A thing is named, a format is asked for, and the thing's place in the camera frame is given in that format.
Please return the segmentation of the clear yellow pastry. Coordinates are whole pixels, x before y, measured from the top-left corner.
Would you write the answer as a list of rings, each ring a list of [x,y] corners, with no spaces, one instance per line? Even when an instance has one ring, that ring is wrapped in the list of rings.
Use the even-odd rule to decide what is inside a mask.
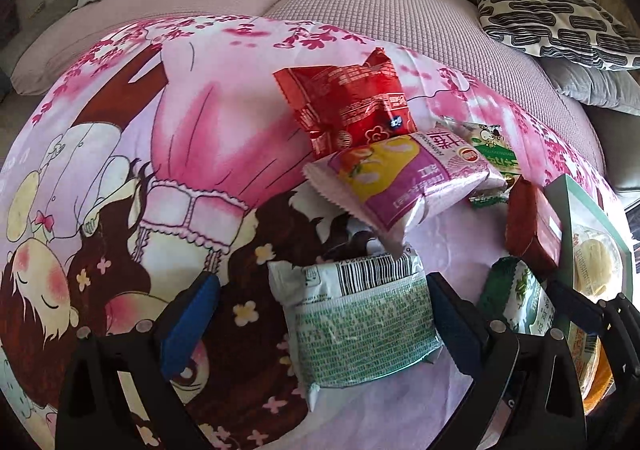
[[[614,237],[586,225],[573,231],[573,284],[592,301],[610,300],[622,290],[623,257]]]

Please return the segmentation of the dark red snack box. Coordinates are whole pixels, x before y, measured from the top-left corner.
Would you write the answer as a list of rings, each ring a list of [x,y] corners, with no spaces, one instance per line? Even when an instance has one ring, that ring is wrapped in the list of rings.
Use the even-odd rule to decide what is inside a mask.
[[[537,184],[521,177],[513,185],[506,215],[506,250],[539,282],[559,269],[562,222]]]

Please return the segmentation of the orange yellow snack pack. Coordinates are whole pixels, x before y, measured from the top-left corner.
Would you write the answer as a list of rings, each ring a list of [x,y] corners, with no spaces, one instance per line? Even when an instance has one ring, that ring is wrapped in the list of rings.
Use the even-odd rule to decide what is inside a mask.
[[[614,378],[608,358],[603,347],[600,347],[598,366],[594,373],[593,382],[589,392],[582,404],[584,405],[585,414],[592,412],[598,403],[604,398],[608,389],[613,385]]]

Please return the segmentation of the teal shallow cardboard tray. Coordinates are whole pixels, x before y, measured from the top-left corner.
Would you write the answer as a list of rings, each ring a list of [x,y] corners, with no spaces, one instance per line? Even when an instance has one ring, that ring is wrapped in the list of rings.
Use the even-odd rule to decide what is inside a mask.
[[[634,297],[634,256],[630,242],[622,236],[623,230],[610,220],[591,196],[570,176],[562,175],[544,188],[544,196],[562,223],[562,243],[559,269],[554,277],[564,285],[577,287],[575,271],[575,242],[582,237],[594,236],[613,248],[616,256],[612,266],[614,274],[600,298],[608,300],[618,292],[629,299]]]

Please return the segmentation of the black white patterned pillow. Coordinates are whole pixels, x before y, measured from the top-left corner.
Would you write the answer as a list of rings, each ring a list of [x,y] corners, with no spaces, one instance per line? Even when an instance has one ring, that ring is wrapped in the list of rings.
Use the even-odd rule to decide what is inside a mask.
[[[593,0],[476,0],[480,27],[536,58],[601,70],[637,70],[639,38]]]

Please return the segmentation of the small green cream packet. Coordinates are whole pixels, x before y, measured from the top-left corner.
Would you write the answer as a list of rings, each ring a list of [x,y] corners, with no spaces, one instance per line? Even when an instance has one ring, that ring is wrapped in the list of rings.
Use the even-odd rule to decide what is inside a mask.
[[[506,203],[513,185],[521,176],[522,170],[518,158],[508,139],[503,136],[499,125],[471,123],[471,121],[456,121],[452,117],[440,118],[438,123],[453,131],[478,150],[487,162],[502,176],[500,187],[486,181],[474,190],[468,197],[475,208],[483,208]]]

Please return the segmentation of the pink checked sofa cover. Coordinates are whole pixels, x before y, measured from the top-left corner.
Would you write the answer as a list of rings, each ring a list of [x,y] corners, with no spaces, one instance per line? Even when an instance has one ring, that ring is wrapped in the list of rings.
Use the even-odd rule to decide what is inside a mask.
[[[41,94],[112,30],[142,18],[192,14],[314,20],[406,46],[483,81],[558,132],[599,173],[605,170],[582,106],[556,92],[533,58],[490,39],[466,0],[101,0],[73,9],[24,46],[3,48],[1,70],[18,93]]]

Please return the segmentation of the pale green barcode snack pack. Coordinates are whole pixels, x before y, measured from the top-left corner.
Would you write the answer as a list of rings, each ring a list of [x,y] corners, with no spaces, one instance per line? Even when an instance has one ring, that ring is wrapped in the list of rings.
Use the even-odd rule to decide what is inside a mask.
[[[327,390],[388,378],[442,347],[423,262],[411,246],[399,257],[381,253],[309,267],[275,261],[268,270],[308,407]]]

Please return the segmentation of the pink cartoon print blanket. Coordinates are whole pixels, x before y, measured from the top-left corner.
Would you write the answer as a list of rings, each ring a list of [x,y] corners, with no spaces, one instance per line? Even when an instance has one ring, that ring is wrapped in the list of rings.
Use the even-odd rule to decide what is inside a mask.
[[[422,449],[468,382],[447,356],[309,412],[270,262],[372,251],[358,223],[305,181],[308,136],[274,79],[285,67],[358,72],[382,50],[416,124],[498,125],[524,175],[571,176],[623,206],[567,133],[451,63],[309,20],[142,20],[55,81],[1,170],[1,396],[35,446],[54,445],[78,329],[153,320],[204,270],[222,296],[175,389],[215,449]]]

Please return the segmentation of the pink snack bag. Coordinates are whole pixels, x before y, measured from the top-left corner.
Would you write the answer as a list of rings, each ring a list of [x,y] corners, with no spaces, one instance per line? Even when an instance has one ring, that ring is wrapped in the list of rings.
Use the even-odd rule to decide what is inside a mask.
[[[303,173],[325,199],[372,228],[394,257],[426,219],[476,190],[506,186],[479,150],[442,126],[342,150]]]

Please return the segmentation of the beige barcode snack pack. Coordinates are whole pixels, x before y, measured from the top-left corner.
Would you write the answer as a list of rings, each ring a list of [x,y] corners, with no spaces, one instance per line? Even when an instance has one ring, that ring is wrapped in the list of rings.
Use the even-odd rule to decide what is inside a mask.
[[[601,347],[599,337],[594,333],[586,333],[576,324],[570,323],[566,341],[574,362],[582,398],[586,398],[596,378],[599,364]]]

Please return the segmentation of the red foil snack pack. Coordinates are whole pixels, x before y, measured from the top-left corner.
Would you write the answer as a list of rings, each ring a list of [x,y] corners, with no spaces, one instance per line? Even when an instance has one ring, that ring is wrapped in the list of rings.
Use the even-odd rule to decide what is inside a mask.
[[[382,48],[361,65],[288,67],[273,77],[317,159],[416,131],[394,64]]]

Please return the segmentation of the green white biscuit pack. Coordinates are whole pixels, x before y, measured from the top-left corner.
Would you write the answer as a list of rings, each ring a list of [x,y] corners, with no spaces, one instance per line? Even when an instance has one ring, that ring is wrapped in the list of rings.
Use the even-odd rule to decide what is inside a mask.
[[[502,257],[489,269],[477,300],[487,321],[501,320],[514,333],[544,336],[552,328],[555,308],[526,263]]]

